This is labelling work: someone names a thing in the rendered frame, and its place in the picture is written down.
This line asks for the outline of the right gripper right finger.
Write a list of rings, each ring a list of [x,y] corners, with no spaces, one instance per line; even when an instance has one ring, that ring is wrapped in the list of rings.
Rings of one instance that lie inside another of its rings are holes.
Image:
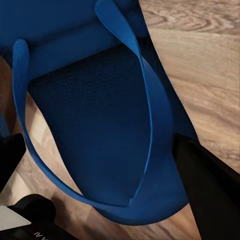
[[[191,137],[174,133],[171,151],[201,240],[240,240],[240,174]]]

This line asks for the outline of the sandal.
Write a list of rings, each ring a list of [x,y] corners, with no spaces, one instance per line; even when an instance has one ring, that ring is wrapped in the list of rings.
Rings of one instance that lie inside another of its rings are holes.
[[[7,122],[0,110],[0,139],[10,136]]]
[[[0,0],[0,56],[12,69],[25,146],[64,193],[127,226],[158,223],[189,203],[172,138],[200,141],[139,0]],[[36,152],[27,92],[82,194]]]

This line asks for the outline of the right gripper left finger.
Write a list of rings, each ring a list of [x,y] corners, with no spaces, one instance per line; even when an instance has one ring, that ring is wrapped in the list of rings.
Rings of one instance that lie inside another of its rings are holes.
[[[0,138],[0,193],[26,152],[23,134]]]

